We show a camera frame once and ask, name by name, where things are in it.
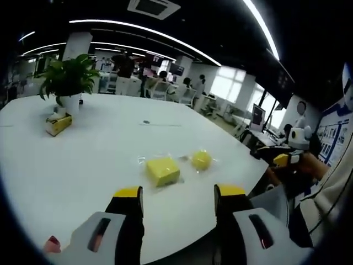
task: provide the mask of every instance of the air conditioner vent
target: air conditioner vent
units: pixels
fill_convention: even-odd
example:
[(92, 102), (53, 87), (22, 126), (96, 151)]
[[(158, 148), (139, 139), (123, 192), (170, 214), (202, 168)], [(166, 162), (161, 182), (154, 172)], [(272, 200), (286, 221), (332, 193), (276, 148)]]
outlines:
[(168, 0), (130, 0), (127, 10), (163, 20), (179, 8)]

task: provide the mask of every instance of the white flower pot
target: white flower pot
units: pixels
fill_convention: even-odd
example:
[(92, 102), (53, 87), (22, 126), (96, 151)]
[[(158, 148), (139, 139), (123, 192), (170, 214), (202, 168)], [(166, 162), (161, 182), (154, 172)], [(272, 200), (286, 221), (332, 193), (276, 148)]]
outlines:
[(72, 116), (78, 114), (79, 99), (81, 94), (72, 95), (69, 97), (60, 97), (62, 106), (66, 108), (66, 112)]

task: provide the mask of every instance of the window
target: window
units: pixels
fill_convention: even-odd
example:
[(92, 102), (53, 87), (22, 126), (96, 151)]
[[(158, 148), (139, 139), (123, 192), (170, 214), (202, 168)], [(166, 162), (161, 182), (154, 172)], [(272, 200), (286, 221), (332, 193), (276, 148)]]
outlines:
[(159, 68), (158, 74), (162, 71), (166, 71), (168, 69), (168, 65), (169, 65), (169, 60), (163, 60)]
[(253, 94), (252, 97), (250, 98), (250, 101), (248, 103), (248, 112), (253, 112), (253, 105), (259, 105), (261, 97), (264, 94), (265, 89), (260, 86), (259, 84), (256, 84), (254, 90), (253, 90)]
[(211, 94), (234, 103), (242, 87), (246, 72), (222, 66), (211, 87)]
[[(261, 107), (266, 111), (265, 117), (266, 119), (268, 118), (268, 116), (271, 113), (271, 109), (275, 104), (275, 108), (278, 106), (279, 102), (276, 101), (276, 99), (267, 92), (265, 100), (263, 102), (263, 104), (261, 105)], [(285, 116), (286, 113), (286, 109), (282, 109), (282, 110), (275, 110), (272, 112), (272, 119), (271, 119), (271, 126), (278, 129), (282, 123), (283, 117)]]
[(263, 108), (266, 113), (265, 113), (265, 120), (267, 120), (267, 118), (269, 117), (270, 113), (271, 113), (271, 109), (274, 106), (276, 102), (276, 99), (270, 94), (270, 93), (266, 93), (265, 99), (261, 105), (261, 108)]

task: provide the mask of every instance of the potted plant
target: potted plant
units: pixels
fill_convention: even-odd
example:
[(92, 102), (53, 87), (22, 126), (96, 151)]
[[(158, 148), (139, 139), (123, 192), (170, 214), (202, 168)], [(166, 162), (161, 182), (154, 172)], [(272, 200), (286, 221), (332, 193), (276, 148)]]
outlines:
[(99, 71), (89, 69), (93, 61), (87, 54), (66, 61), (52, 60), (50, 65), (40, 74), (45, 80), (40, 87), (39, 96), (45, 100), (44, 94), (56, 97), (56, 103), (66, 108), (70, 115), (78, 113), (81, 93), (91, 94), (94, 86), (92, 77), (99, 77)]

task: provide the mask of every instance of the yellow ball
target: yellow ball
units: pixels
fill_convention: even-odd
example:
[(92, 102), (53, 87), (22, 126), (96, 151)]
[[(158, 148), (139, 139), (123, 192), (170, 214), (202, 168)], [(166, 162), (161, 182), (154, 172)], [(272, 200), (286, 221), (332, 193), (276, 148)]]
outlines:
[(197, 170), (206, 170), (211, 164), (212, 158), (206, 151), (194, 153), (191, 163)]

